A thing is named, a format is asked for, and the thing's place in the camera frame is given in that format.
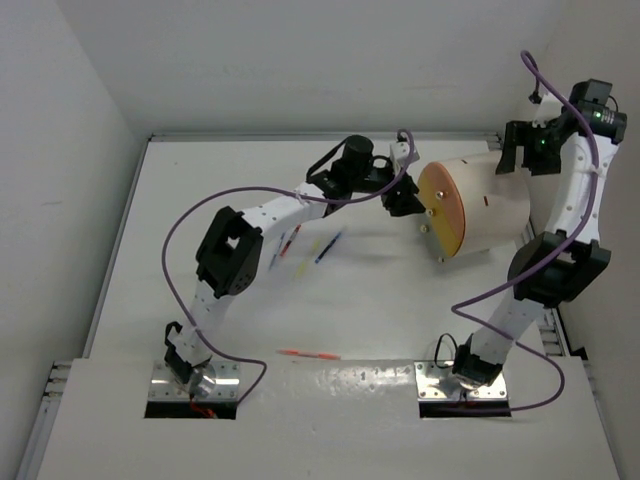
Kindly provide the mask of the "dark blue pen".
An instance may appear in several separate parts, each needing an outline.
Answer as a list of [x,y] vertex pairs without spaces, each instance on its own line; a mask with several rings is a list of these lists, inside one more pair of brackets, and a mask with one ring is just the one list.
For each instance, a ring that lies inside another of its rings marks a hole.
[[345,226],[329,240],[327,245],[322,248],[320,253],[315,258],[314,264],[319,264],[324,259],[324,257],[328,254],[328,252],[335,246],[337,241],[343,236],[346,230],[347,230],[347,227]]

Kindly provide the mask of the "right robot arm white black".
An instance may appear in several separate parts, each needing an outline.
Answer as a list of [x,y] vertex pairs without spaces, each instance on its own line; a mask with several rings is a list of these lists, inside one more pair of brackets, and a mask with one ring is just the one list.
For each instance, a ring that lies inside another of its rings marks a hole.
[[610,262],[600,245],[599,207],[627,126],[626,114],[607,105],[611,90],[589,79],[575,84],[566,102],[532,94],[539,105],[534,119],[505,127],[496,174],[522,166],[533,176],[557,175],[560,183],[545,230],[511,261],[500,305],[456,350],[452,373],[468,388],[491,385],[529,325],[574,300]]

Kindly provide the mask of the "orange pen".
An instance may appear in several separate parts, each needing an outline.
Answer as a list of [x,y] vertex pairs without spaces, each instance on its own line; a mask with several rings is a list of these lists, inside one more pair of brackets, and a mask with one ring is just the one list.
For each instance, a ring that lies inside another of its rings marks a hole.
[[301,350],[294,350],[294,349],[279,349],[279,350],[276,350],[276,353],[284,356],[301,357],[301,358],[309,358],[309,359],[319,359],[319,360],[329,360],[329,361],[341,360],[340,355],[324,353],[324,352],[308,352],[308,351],[301,351]]

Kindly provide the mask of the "yellow pen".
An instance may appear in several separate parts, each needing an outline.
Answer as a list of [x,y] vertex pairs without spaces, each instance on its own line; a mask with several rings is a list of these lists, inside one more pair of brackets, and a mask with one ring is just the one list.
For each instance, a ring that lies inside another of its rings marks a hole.
[[312,244],[310,250],[307,252],[307,254],[305,255],[304,259],[302,260],[302,262],[300,263],[300,265],[298,266],[298,268],[297,268],[297,270],[296,270],[296,272],[294,274],[294,278],[295,279],[301,278],[304,275],[304,273],[305,273],[306,269],[308,268],[309,264],[315,258],[316,252],[317,252],[317,250],[319,248],[319,245],[320,245],[320,241],[319,240],[316,240]]

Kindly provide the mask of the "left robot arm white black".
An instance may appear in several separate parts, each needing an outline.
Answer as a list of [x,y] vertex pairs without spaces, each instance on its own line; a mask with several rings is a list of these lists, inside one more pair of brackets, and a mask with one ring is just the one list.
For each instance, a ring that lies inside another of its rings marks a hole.
[[419,154],[413,135],[398,131],[387,155],[373,142],[350,135],[316,161],[294,190],[272,189],[274,199],[256,207],[221,208],[195,255],[197,296],[178,304],[186,321],[165,329],[165,364],[182,384],[219,351],[204,329],[224,318],[230,302],[255,280],[262,250],[274,239],[307,222],[324,219],[346,205],[380,199],[392,217],[421,214],[425,208],[408,173]]

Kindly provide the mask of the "round drawer organizer box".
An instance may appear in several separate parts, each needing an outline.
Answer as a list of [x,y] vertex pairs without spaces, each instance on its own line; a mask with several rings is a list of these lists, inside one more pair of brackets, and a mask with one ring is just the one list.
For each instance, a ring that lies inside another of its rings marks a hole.
[[523,174],[496,173],[499,151],[428,163],[417,197],[443,259],[486,251],[520,236],[530,217]]

